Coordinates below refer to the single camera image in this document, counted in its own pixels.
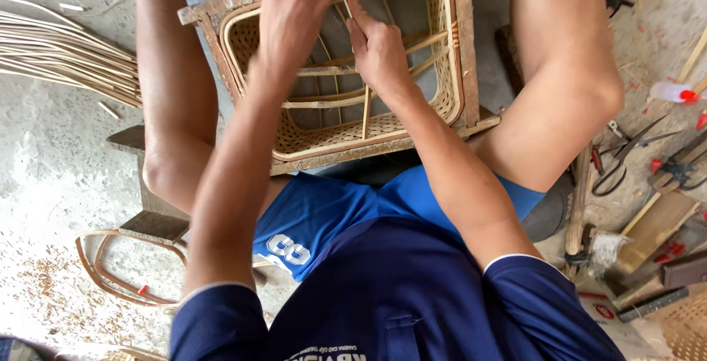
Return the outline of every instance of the navy blue shirt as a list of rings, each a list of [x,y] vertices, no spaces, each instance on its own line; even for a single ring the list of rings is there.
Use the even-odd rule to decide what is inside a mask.
[[[574,284],[531,256],[485,272],[418,221],[341,233],[267,329],[256,294],[215,284],[172,323],[171,358],[273,361],[623,360]]]

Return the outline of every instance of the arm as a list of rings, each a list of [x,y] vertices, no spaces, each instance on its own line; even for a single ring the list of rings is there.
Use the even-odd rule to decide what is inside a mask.
[[[501,255],[539,257],[499,180],[412,81],[400,30],[375,21],[358,0],[349,0],[349,6],[356,67],[410,134],[437,202],[481,269]]]
[[[253,233],[266,197],[282,102],[311,51],[331,0],[262,0],[260,47],[247,94],[201,177],[194,203],[185,293],[235,281],[254,288]]]

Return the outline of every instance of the red bottle cap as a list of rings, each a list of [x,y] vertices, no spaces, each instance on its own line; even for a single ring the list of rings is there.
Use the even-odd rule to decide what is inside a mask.
[[[693,91],[682,91],[682,93],[680,94],[680,99],[684,100],[683,104],[687,104],[689,106],[692,104],[696,104],[701,97],[702,95],[697,95]]]

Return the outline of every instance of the shirt sleeve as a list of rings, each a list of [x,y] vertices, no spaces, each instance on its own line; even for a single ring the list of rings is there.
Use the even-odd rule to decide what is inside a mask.
[[[190,295],[177,311],[170,360],[255,360],[266,337],[255,292],[242,284],[214,284]]]
[[[582,308],[574,284],[555,267],[527,255],[491,262],[483,272],[487,302],[517,323],[545,358],[624,360],[614,342]]]

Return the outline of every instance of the plastic bottle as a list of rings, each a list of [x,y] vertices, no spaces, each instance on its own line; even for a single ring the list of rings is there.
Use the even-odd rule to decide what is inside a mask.
[[[692,91],[692,86],[673,84],[672,82],[657,82],[650,87],[650,97],[667,100],[668,102],[692,105],[702,97]]]

